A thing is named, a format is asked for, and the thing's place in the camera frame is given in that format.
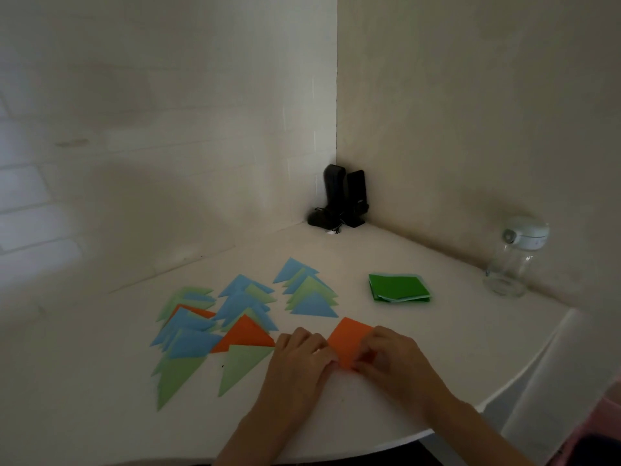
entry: orange paper square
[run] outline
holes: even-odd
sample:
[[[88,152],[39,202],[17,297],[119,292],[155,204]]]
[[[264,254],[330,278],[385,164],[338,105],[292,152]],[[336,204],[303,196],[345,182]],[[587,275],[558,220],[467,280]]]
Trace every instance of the orange paper square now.
[[[170,319],[173,318],[173,316],[177,313],[180,307],[183,307],[183,309],[187,309],[191,313],[195,313],[197,316],[205,317],[206,319],[210,319],[215,315],[215,313],[208,311],[206,309],[197,309],[196,307],[190,307],[189,305],[177,304],[177,307],[175,307],[175,310],[173,311],[173,313],[170,314],[170,317],[166,321],[166,324],[168,323]]]
[[[330,345],[338,355],[338,364],[346,370],[352,369],[354,357],[360,349],[360,341],[373,327],[344,317],[328,337]]]
[[[255,347],[276,346],[274,339],[245,314],[230,328],[222,340],[213,347],[211,353],[228,352],[230,345],[253,345]]]

